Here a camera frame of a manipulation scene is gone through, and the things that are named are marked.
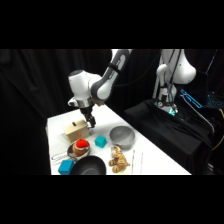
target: toy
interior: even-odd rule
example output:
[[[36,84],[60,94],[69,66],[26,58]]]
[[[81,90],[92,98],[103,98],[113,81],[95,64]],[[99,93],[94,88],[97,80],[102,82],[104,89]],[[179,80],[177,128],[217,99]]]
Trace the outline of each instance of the toy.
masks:
[[[81,139],[81,135],[79,135],[79,140],[75,142],[72,147],[73,153],[76,156],[80,157],[86,154],[88,150],[89,150],[89,143],[86,140]]]
[[[61,175],[69,175],[74,165],[75,164],[72,160],[64,160],[62,161],[61,166],[58,169],[58,172]]]
[[[107,144],[107,140],[105,137],[99,135],[95,140],[96,146],[103,148]]]
[[[124,170],[127,166],[130,166],[130,164],[127,162],[125,156],[121,152],[121,149],[118,146],[114,146],[112,149],[112,157],[114,160],[111,160],[109,162],[109,166],[113,167],[113,172],[118,173],[121,170]]]

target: red object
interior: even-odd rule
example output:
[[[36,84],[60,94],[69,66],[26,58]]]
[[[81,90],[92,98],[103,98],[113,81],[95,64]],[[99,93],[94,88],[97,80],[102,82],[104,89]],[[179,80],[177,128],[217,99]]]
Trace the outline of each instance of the red object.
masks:
[[[89,144],[86,140],[81,139],[79,137],[79,140],[76,142],[76,147],[79,148],[79,149],[88,148]]]

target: black frying pan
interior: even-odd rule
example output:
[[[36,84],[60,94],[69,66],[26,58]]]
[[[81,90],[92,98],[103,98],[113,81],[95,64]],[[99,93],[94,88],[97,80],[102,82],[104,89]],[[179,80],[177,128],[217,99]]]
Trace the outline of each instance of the black frying pan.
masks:
[[[75,164],[70,175],[106,175],[106,166],[99,157],[88,156]]]

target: bowl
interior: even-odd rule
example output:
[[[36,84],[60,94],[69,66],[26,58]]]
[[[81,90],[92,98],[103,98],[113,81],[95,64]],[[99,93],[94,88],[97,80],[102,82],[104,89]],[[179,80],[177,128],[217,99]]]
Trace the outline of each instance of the bowl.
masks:
[[[73,166],[70,175],[106,175],[106,165],[99,157],[88,156]]]
[[[134,143],[135,133],[129,127],[119,126],[111,130],[110,139],[114,145],[126,149]]]
[[[88,142],[88,144],[89,144],[88,151],[87,151],[84,155],[82,155],[82,156],[80,156],[80,157],[76,156],[76,155],[73,153],[72,148],[73,148],[73,145],[74,145],[74,144],[75,144],[75,142],[74,142],[72,145],[69,146],[68,151],[67,151],[68,156],[69,156],[72,160],[74,160],[74,161],[77,162],[77,161],[79,161],[79,160],[81,160],[81,159],[87,157],[87,156],[90,154],[90,144],[89,144],[89,142]]]

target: tabletop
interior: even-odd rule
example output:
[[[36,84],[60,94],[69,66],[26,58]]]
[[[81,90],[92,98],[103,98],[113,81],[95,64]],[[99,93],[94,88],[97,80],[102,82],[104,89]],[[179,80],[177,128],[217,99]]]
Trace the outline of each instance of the tabletop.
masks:
[[[130,127],[135,133],[135,142],[125,150],[122,150],[128,163],[131,164],[120,174],[128,175],[190,175],[184,168],[172,160],[168,155],[161,151],[152,142],[146,139],[141,133],[135,130],[131,125],[114,113],[106,105],[94,106],[92,115],[96,120],[96,127],[90,129],[90,137],[87,139],[91,145],[90,155],[100,157],[107,168],[107,175],[117,175],[112,172],[112,167],[108,163],[112,159],[111,148],[114,146],[110,140],[110,131],[117,126]],[[63,127],[72,122],[84,119],[80,110],[75,110],[66,114],[48,119],[48,140],[50,149],[50,158],[59,153],[66,152],[69,142],[63,131]],[[99,136],[107,139],[107,144],[103,149],[95,146],[95,139]],[[51,161],[52,175],[60,175],[58,169],[61,161]]]

